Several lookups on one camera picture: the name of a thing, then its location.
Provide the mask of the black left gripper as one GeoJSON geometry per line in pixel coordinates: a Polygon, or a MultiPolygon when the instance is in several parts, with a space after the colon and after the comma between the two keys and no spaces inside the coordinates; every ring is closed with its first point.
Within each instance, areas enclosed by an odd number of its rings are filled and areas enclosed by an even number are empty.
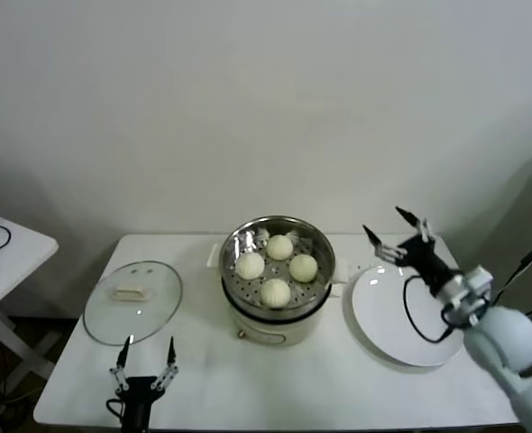
{"type": "Polygon", "coordinates": [[[130,344],[131,337],[128,336],[117,356],[115,366],[109,369],[115,381],[115,392],[120,392],[121,401],[156,401],[159,399],[159,392],[164,392],[179,372],[174,337],[170,338],[166,366],[158,377],[137,376],[126,379],[124,368],[130,344]]]}

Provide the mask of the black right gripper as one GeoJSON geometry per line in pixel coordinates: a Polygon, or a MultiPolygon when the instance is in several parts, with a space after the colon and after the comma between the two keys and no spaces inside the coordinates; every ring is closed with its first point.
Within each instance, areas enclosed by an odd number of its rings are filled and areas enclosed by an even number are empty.
{"type": "Polygon", "coordinates": [[[417,234],[398,246],[387,245],[366,225],[362,228],[371,243],[375,255],[386,263],[414,269],[429,288],[431,294],[438,294],[456,275],[458,269],[449,267],[435,251],[436,240],[426,218],[420,219],[414,213],[396,207],[400,216],[417,230],[417,234]]]}

